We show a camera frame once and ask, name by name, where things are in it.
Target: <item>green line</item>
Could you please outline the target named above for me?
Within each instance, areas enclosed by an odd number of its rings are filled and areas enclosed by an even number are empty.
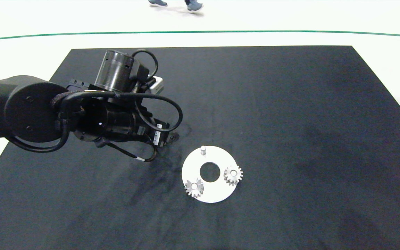
[[[204,31],[124,31],[124,32],[51,33],[51,34],[6,36],[2,38],[0,37],[0,40],[12,39],[12,38],[26,38],[26,37],[32,38],[35,36],[52,36],[52,35],[180,34],[180,33],[343,33],[343,34],[400,36],[400,34],[357,32],[357,31],[334,31],[334,30],[204,30]]]

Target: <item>screw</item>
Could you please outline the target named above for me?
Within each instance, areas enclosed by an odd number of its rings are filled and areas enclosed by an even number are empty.
[[[200,147],[200,153],[201,153],[201,155],[206,155],[206,146]]]

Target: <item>spur gear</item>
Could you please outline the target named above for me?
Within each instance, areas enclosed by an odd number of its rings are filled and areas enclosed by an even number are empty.
[[[205,189],[203,182],[198,178],[195,182],[187,180],[187,183],[184,184],[184,188],[186,189],[186,193],[194,198],[202,195]]]
[[[223,176],[225,177],[226,183],[234,186],[242,179],[243,171],[239,166],[230,166],[225,169]]]

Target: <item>white floor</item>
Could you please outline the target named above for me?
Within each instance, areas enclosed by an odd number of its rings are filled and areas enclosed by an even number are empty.
[[[400,104],[400,36],[352,33],[190,33],[190,31],[343,31],[400,34],[400,1],[183,0],[157,8],[146,0],[0,0],[0,79],[16,75],[51,78],[70,49],[352,45]],[[172,32],[187,33],[139,33]],[[0,154],[7,141],[0,138]]]

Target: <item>sneaker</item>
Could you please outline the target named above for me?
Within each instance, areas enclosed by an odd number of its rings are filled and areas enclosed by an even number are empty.
[[[193,12],[197,12],[200,9],[202,9],[203,3],[197,3],[197,0],[191,0],[187,7],[188,7],[187,10],[189,10],[189,12],[193,13]]]
[[[148,1],[152,6],[158,6],[158,7],[168,6],[168,4],[163,2],[162,0],[148,0]]]

